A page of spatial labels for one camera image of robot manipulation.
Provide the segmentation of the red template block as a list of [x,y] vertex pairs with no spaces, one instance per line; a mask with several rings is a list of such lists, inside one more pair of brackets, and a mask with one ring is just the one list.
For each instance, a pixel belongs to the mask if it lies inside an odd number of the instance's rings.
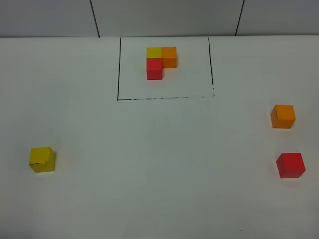
[[162,80],[161,58],[147,58],[147,79]]

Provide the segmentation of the orange template block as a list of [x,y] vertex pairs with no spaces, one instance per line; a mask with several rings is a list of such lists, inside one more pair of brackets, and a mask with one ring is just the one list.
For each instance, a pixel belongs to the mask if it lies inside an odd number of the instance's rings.
[[162,47],[161,59],[163,68],[177,67],[177,48],[176,47]]

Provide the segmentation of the yellow template block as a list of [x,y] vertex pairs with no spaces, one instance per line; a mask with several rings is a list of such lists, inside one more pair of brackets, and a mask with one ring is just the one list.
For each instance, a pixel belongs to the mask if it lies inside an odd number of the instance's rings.
[[147,48],[147,58],[162,58],[162,48],[161,47],[148,47]]

